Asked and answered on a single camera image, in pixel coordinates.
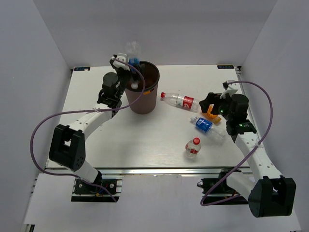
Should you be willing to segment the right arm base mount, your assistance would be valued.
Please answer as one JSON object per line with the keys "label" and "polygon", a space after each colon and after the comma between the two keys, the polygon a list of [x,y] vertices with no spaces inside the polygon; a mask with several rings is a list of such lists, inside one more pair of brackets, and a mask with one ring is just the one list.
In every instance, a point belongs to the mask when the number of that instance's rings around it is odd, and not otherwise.
{"label": "right arm base mount", "polygon": [[[211,189],[220,179],[222,179],[232,168],[222,169],[217,178],[203,178],[197,183],[197,187],[202,189],[202,194],[204,195],[209,189]],[[203,204],[213,203],[216,201],[222,201],[230,197],[239,195],[239,193],[233,188],[229,187],[226,180],[217,186],[203,201]],[[248,202],[242,196],[231,199],[226,202],[218,203],[217,205],[247,205]]]}

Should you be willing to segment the clear bottle blue label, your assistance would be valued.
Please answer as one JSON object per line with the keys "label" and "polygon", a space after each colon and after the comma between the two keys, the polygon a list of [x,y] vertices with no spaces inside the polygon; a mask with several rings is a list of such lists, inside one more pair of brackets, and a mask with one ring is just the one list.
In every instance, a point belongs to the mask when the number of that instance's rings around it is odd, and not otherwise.
{"label": "clear bottle blue label", "polygon": [[[128,63],[130,65],[140,63],[140,45],[137,41],[127,42],[125,45],[125,51],[128,55]],[[131,88],[138,89],[139,83],[133,83],[132,81],[133,80],[131,80]]]}

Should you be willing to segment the clear bottle red label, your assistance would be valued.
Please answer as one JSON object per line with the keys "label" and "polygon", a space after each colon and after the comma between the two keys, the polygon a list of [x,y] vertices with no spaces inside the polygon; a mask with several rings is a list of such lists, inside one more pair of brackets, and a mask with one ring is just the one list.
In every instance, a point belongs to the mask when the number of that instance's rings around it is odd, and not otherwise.
{"label": "clear bottle red label", "polygon": [[199,105],[199,100],[193,97],[181,95],[178,93],[165,92],[162,92],[160,97],[161,100],[171,106],[182,108],[191,112],[197,113],[201,109]]}

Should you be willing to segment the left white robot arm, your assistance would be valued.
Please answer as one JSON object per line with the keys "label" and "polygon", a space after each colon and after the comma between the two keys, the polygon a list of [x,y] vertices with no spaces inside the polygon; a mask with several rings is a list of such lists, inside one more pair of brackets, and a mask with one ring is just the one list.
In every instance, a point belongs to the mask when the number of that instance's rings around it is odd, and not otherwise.
{"label": "left white robot arm", "polygon": [[95,106],[75,122],[57,125],[49,151],[49,160],[71,170],[85,181],[85,187],[92,193],[101,190],[102,180],[101,173],[86,161],[87,138],[118,113],[122,105],[121,97],[129,81],[141,79],[142,87],[146,87],[143,64],[126,65],[117,58],[112,58],[110,63],[115,72],[103,76]]}

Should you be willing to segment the right blue table sticker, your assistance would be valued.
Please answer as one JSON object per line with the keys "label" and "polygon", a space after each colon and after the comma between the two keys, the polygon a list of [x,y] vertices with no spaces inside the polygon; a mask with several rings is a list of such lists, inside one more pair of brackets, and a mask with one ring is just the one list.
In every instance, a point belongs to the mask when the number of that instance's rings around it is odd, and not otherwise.
{"label": "right blue table sticker", "polygon": [[234,69],[233,65],[217,65],[218,69]]}

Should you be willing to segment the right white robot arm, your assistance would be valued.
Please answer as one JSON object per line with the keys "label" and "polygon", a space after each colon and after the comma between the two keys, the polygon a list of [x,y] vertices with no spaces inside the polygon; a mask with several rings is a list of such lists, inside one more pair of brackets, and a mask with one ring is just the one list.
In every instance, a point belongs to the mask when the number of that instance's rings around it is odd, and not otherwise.
{"label": "right white robot arm", "polygon": [[217,187],[225,193],[232,189],[236,195],[243,197],[254,217],[289,216],[292,213],[296,183],[292,178],[284,177],[274,166],[262,147],[256,128],[247,119],[249,100],[242,94],[209,93],[200,101],[202,112],[210,105],[212,113],[221,115],[226,120],[226,130],[235,145],[241,150],[254,176],[254,181],[239,171],[240,164],[230,171],[222,172],[219,180],[206,193],[207,197]]}

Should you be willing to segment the left blue table sticker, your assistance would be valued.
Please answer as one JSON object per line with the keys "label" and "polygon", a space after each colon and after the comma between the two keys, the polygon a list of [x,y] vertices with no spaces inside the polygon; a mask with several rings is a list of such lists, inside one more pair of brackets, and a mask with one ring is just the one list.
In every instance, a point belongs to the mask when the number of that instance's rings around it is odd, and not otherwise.
{"label": "left blue table sticker", "polygon": [[74,72],[84,72],[84,71],[89,71],[90,67],[75,67],[73,69]]}

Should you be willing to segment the Pocari Sweat blue bottle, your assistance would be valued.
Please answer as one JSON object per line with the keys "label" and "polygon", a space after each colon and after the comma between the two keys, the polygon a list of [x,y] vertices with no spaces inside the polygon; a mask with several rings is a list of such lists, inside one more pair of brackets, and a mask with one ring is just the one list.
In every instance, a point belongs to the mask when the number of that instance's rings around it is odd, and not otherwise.
{"label": "Pocari Sweat blue bottle", "polygon": [[206,135],[212,142],[216,144],[222,144],[225,140],[224,131],[218,126],[205,118],[192,116],[190,122],[194,124],[195,128]]}

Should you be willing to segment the blue table sticker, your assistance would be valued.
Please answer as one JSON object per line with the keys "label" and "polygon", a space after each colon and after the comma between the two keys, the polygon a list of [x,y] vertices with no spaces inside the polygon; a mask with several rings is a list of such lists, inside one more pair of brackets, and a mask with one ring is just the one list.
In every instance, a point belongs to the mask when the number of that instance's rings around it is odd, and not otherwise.
{"label": "blue table sticker", "polygon": [[217,65],[218,69],[234,69],[233,65]]}
{"label": "blue table sticker", "polygon": [[84,72],[84,71],[89,71],[90,67],[75,67],[73,69],[74,72]]}

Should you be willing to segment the small upright red-cap bottle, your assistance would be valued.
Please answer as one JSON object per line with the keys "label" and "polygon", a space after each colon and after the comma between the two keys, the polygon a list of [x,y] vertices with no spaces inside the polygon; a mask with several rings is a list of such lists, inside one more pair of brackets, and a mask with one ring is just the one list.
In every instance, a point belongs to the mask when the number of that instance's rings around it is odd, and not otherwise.
{"label": "small upright red-cap bottle", "polygon": [[198,152],[201,150],[200,139],[196,137],[190,140],[186,144],[185,150],[189,158],[195,157],[198,154]]}

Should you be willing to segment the lying orange juice bottle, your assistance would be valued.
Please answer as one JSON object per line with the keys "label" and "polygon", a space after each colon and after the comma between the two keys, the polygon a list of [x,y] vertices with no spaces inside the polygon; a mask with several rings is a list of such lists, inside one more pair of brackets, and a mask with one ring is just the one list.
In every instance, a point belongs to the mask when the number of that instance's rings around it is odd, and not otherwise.
{"label": "lying orange juice bottle", "polygon": [[222,120],[218,115],[214,115],[212,114],[213,110],[213,105],[210,105],[207,112],[206,113],[202,113],[202,115],[207,119],[209,120],[210,122],[214,123],[214,124],[219,124],[220,121]]}

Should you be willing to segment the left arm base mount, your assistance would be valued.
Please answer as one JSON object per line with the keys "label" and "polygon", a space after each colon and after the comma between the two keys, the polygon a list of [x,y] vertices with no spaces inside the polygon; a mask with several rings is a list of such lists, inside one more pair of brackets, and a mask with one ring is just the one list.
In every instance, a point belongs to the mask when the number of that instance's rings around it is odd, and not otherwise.
{"label": "left arm base mount", "polygon": [[120,178],[103,177],[101,179],[102,187],[95,187],[84,180],[75,179],[71,201],[81,203],[116,203],[122,191],[122,182]]}

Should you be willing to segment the brown plastic waste bin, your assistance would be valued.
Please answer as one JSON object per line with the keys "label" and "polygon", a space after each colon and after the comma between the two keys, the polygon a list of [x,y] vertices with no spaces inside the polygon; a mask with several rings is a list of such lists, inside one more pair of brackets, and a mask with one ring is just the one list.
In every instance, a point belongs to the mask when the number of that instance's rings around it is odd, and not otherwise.
{"label": "brown plastic waste bin", "polygon": [[[146,83],[145,90],[143,95],[134,104],[132,104],[130,108],[134,113],[147,114],[152,112],[156,106],[160,72],[154,64],[147,61],[140,61],[140,66],[142,67],[140,72]],[[136,76],[138,77],[137,89],[133,89],[131,87],[133,78],[130,79],[126,86],[125,93],[129,104],[131,104],[140,95],[143,88],[142,80],[138,74],[136,74]]]}

